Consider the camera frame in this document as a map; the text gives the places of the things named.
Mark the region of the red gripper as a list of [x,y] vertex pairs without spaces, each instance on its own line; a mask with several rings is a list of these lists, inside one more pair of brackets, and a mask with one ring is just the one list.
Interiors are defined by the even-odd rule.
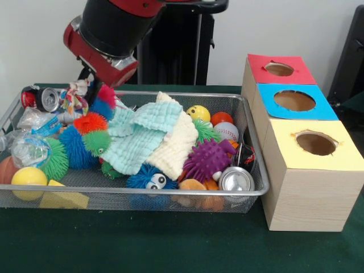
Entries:
[[110,57],[93,49],[81,36],[80,23],[80,15],[70,22],[64,32],[63,42],[85,66],[77,80],[90,84],[84,98],[92,106],[103,83],[111,88],[122,85],[137,71],[139,63],[131,55]]

